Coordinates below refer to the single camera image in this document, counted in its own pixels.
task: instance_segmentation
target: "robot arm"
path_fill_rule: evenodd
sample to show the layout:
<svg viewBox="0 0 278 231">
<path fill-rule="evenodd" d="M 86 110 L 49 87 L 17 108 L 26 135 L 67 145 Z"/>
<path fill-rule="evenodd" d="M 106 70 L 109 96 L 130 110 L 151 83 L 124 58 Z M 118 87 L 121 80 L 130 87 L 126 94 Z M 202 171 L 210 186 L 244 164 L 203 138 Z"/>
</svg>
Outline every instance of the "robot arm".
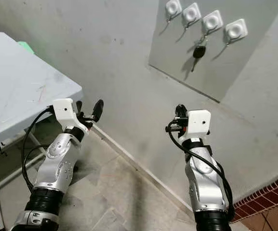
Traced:
<svg viewBox="0 0 278 231">
<path fill-rule="evenodd" d="M 207 110 L 187 112 L 183 105 L 178 105 L 175 114 L 166 132 L 186 153 L 185 172 L 197 230 L 230 231 L 228 223 L 234 216 L 232 192 L 222 167 L 212 158 L 210 146 L 203 143 L 209 134 L 211 113 Z M 172 131 L 179 131 L 177 141 Z"/>
<path fill-rule="evenodd" d="M 59 208 L 72 180 L 81 141 L 88 135 L 93 125 L 86 121 L 98 121 L 103 109 L 103 101 L 99 100 L 93 114 L 83 117 L 83 112 L 78 115 L 74 112 L 72 103 L 72 99 L 59 99 L 53 102 L 56 119 L 64 132 L 48 147 L 45 161 L 38 170 L 30 200 L 25 210 L 19 214 L 11 231 L 58 229 Z"/>
</svg>

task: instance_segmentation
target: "table top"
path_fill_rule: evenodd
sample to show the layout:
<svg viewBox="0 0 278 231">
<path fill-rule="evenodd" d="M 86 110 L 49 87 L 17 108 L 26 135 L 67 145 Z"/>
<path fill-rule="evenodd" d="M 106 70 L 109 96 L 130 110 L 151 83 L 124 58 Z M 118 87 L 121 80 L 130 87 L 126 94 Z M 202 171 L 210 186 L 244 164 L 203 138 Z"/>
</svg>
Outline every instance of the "table top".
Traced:
<svg viewBox="0 0 278 231">
<path fill-rule="evenodd" d="M 80 85 L 0 33 L 0 142 L 27 128 L 54 99 L 82 97 Z"/>
</svg>

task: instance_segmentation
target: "green object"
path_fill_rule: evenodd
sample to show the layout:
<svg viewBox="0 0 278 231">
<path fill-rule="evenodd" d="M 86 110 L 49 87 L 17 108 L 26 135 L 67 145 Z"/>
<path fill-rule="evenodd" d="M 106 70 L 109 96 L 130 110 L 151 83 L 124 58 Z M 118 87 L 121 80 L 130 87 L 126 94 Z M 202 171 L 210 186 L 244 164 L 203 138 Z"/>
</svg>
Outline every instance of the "green object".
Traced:
<svg viewBox="0 0 278 231">
<path fill-rule="evenodd" d="M 23 46 L 28 52 L 35 54 L 35 52 L 31 49 L 27 42 L 18 42 L 21 46 Z"/>
</svg>

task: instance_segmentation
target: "wire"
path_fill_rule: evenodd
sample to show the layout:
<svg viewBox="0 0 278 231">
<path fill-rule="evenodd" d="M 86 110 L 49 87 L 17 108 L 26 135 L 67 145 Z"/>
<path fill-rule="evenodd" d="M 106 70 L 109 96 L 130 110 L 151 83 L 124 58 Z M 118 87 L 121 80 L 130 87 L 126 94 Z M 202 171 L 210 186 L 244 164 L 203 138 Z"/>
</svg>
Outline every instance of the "wire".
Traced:
<svg viewBox="0 0 278 231">
<path fill-rule="evenodd" d="M 47 147 L 49 147 L 49 145 L 48 144 L 42 144 L 42 145 L 37 145 L 37 146 L 35 146 L 34 148 L 32 148 L 29 152 L 28 152 L 28 154 L 24 157 L 24 160 L 23 160 L 23 165 L 22 165 L 22 174 L 23 174 L 23 172 L 24 172 L 24 175 L 26 176 L 26 183 L 28 183 L 28 184 L 31 184 L 32 185 L 32 189 L 33 189 L 33 184 L 30 182 L 30 180 L 28 179 L 28 175 L 27 175 L 27 171 L 26 171 L 26 162 L 27 162 L 27 158 L 29 157 L 29 155 L 34 151 L 34 150 L 36 150 L 36 149 L 38 149 L 38 148 L 47 148 Z"/>
<path fill-rule="evenodd" d="M 28 177 L 27 177 L 27 173 L 24 172 L 24 158 L 25 158 L 25 155 L 24 155 L 24 150 L 25 150 L 25 143 L 26 143 L 26 140 L 27 140 L 27 137 L 29 135 L 29 133 L 31 132 L 32 128 L 34 127 L 34 125 L 36 124 L 37 120 L 39 120 L 39 118 L 45 114 L 46 112 L 52 112 L 52 108 L 51 107 L 48 107 L 46 110 L 42 111 L 35 119 L 34 121 L 32 122 L 32 124 L 29 126 L 25 136 L 24 136 L 24 140 L 23 140 L 23 145 L 22 145 L 22 149 L 21 149 L 21 164 L 22 164 L 22 175 L 23 175 L 23 178 L 27 184 L 27 187 L 29 189 L 30 192 L 32 192 L 33 190 L 33 184 L 29 181 Z"/>
<path fill-rule="evenodd" d="M 271 229 L 271 231 L 274 231 L 273 228 L 272 228 L 272 226 L 269 224 L 269 222 L 268 222 L 268 220 L 267 220 L 267 217 L 265 217 L 263 213 L 261 213 L 261 214 L 262 214 L 262 216 L 264 217 L 264 219 L 265 219 L 267 225 L 269 226 L 269 228 Z"/>
<path fill-rule="evenodd" d="M 225 194 L 227 196 L 227 199 L 228 199 L 228 202 L 229 202 L 229 206 L 228 206 L 228 213 L 227 213 L 227 216 L 228 216 L 228 220 L 231 221 L 233 218 L 234 218 L 234 215 L 235 215 L 235 211 L 234 211 L 234 206 L 233 206 L 233 196 L 232 196 L 232 190 L 231 190 L 231 187 L 228 183 L 228 181 L 226 180 L 225 178 L 225 175 L 223 173 L 223 168 L 222 166 L 220 165 L 220 169 L 221 171 L 219 171 L 219 169 L 217 169 L 213 164 L 211 164 L 209 161 L 207 161 L 206 159 L 204 159 L 203 157 L 195 154 L 194 152 L 186 149 L 185 147 L 181 146 L 177 141 L 176 139 L 173 137 L 172 135 L 172 132 L 171 132 L 171 125 L 174 124 L 175 121 L 171 121 L 169 124 L 168 124 L 168 133 L 169 133 L 169 136 L 171 138 L 171 140 L 173 141 L 173 143 L 178 147 L 180 148 L 181 150 L 183 150 L 185 153 L 188 153 L 189 155 L 199 159 L 200 161 L 204 162 L 205 164 L 207 164 L 209 167 L 211 167 L 219 176 L 220 178 L 222 179 L 223 183 L 224 183 L 224 188 L 225 188 Z"/>
</svg>

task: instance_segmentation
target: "red tile border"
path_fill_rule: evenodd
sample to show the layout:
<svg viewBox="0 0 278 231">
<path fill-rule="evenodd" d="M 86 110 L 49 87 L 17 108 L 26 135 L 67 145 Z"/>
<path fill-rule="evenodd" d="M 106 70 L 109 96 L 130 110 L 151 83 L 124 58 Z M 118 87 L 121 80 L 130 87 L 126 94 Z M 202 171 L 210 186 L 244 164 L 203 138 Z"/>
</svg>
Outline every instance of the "red tile border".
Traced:
<svg viewBox="0 0 278 231">
<path fill-rule="evenodd" d="M 236 215 L 232 222 L 262 213 L 278 206 L 278 180 L 234 204 Z"/>
</svg>

